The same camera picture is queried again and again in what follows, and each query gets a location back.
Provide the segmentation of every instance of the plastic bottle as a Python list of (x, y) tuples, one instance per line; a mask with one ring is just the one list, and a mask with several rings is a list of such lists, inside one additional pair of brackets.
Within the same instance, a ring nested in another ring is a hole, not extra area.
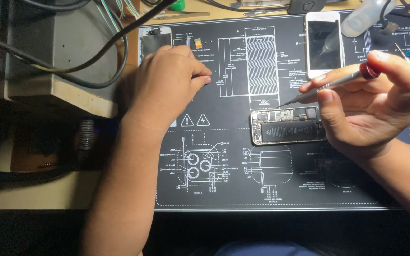
[[(357, 37), (373, 26), (378, 20), (385, 0), (364, 0), (342, 23), (341, 32), (346, 37)], [(391, 0), (384, 16), (395, 8), (398, 0)]]

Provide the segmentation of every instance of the phone display assembly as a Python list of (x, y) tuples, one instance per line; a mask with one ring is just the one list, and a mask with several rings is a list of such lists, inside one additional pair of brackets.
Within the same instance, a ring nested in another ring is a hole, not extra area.
[(319, 107), (258, 110), (251, 113), (255, 145), (325, 140)]
[(309, 12), (305, 15), (307, 76), (313, 79), (343, 67), (343, 38), (339, 12)]
[(172, 30), (169, 27), (148, 28), (142, 31), (142, 60), (164, 45), (172, 46)]

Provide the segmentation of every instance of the hand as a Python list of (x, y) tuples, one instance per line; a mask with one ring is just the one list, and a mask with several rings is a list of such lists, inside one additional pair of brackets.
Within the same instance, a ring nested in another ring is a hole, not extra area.
[(161, 47), (139, 66), (134, 101), (125, 119), (165, 133), (195, 94), (211, 81), (210, 75), (211, 70), (194, 58), (188, 46)]
[[(328, 141), (354, 161), (386, 154), (389, 142), (410, 124), (410, 63), (379, 51), (368, 54), (368, 63), (383, 74), (371, 81), (361, 78), (317, 94)], [(358, 67), (332, 70), (305, 83), (299, 91), (323, 86)]]

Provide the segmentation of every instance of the desk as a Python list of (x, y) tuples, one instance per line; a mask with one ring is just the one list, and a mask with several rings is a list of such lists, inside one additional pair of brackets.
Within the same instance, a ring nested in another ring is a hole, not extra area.
[[(221, 3), (229, 4), (231, 0)], [(223, 19), (244, 17), (243, 12), (233, 12), (219, 9), (202, 0), (187, 1), (186, 11), (208, 11), (210, 17), (206, 19)], [(353, 9), (359, 5), (357, 0), (333, 4), (324, 10)], [(176, 22), (196, 21), (203, 17), (175, 20)], [(165, 21), (152, 20), (150, 24), (161, 24)], [(11, 141), (0, 147), (0, 170), (9, 169), (10, 158), (7, 154), (11, 150)], [(72, 172), (71, 174), (51, 183), (23, 188), (7, 188), (0, 191), (0, 209), (86, 209), (98, 183), (100, 172)]]

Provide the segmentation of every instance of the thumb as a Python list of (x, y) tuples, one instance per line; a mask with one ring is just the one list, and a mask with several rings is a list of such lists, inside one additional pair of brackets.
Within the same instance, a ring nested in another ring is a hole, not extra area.
[(410, 63), (401, 57), (373, 50), (368, 64), (387, 75), (394, 84), (387, 94), (388, 104), (400, 113), (410, 113)]
[(346, 119), (338, 94), (333, 90), (320, 90), (317, 93), (317, 101), (327, 138), (345, 141), (351, 134), (352, 127)]
[(194, 95), (202, 89), (202, 87), (205, 84), (208, 84), (211, 82), (211, 77), (210, 76), (197, 76), (193, 79), (191, 79), (191, 88), (194, 92)]

